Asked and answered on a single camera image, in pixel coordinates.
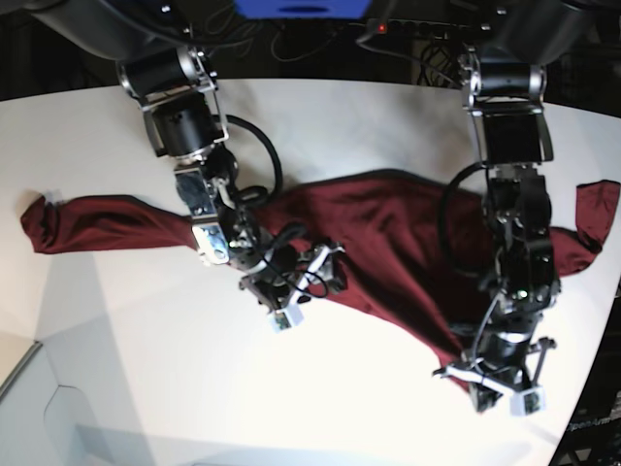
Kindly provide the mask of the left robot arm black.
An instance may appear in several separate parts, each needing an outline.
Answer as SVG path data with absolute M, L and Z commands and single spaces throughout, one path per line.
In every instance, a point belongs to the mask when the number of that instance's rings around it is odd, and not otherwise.
M 478 412 L 503 398 L 514 416 L 546 405 L 540 371 L 527 366 L 530 355 L 545 357 L 556 346 L 535 332 L 561 290 L 550 237 L 551 200 L 539 172 L 554 157 L 543 109 L 546 66 L 571 47 L 593 16 L 589 1 L 499 6 L 490 37 L 466 46 L 459 59 L 478 159 L 444 189 L 438 232 L 444 256 L 459 274 L 476 279 L 491 301 L 478 325 L 459 327 L 470 346 L 437 376 L 466 383 Z M 476 172 L 485 176 L 482 210 L 493 239 L 492 263 L 483 270 L 462 264 L 448 238 L 450 198 Z

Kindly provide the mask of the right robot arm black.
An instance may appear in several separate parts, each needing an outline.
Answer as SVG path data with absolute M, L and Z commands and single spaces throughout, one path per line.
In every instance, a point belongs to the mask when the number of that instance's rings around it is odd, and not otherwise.
M 340 244 L 298 251 L 293 243 L 306 233 L 302 223 L 287 223 L 273 234 L 254 216 L 281 192 L 283 173 L 267 135 L 225 114 L 218 103 L 211 56 L 234 47 L 234 40 L 197 37 L 168 1 L 26 1 L 22 7 L 81 49 L 114 63 L 120 84 L 140 107 L 155 154 L 175 161 L 176 189 L 190 212 L 202 261 L 239 270 L 240 288 L 267 308 L 276 331 L 299 325 L 304 303 L 343 291 Z M 230 125 L 263 145 L 273 166 L 272 187 L 238 187 L 237 159 L 226 147 Z

